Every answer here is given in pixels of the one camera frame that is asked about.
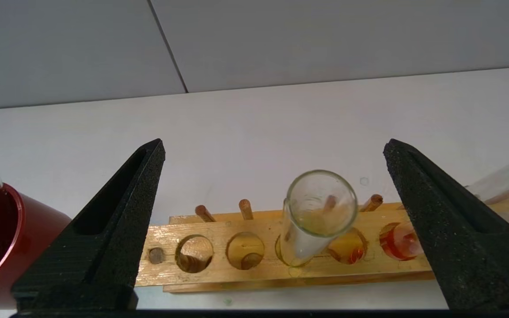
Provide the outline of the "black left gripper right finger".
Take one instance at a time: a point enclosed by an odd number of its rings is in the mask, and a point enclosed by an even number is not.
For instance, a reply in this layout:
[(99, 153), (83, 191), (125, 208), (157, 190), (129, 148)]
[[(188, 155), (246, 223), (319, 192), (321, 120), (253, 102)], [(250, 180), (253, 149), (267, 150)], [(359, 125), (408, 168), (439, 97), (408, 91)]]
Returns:
[(509, 224), (412, 145), (383, 154), (450, 310), (509, 311)]

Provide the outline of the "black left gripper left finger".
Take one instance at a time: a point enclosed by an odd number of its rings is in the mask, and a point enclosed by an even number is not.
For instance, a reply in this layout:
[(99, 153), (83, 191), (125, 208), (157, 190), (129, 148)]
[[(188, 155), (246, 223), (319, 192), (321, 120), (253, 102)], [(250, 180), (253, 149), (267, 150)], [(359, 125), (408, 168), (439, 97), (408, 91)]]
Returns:
[(166, 152), (143, 144), (14, 283), (18, 312), (135, 310), (140, 257)]

